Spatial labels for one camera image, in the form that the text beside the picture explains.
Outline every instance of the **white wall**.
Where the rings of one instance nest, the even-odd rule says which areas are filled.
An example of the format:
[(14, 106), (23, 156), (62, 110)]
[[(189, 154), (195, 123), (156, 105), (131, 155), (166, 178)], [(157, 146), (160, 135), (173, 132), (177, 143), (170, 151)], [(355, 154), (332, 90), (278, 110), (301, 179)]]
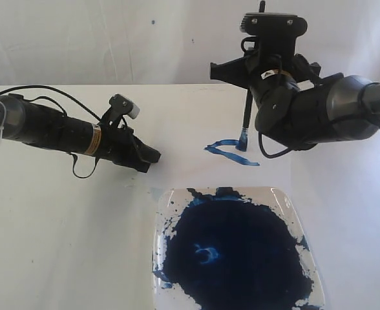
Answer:
[[(380, 0), (268, 0), (304, 17), (297, 51), (380, 80)], [(242, 55), (256, 0), (0, 0), (0, 84), (208, 83)]]

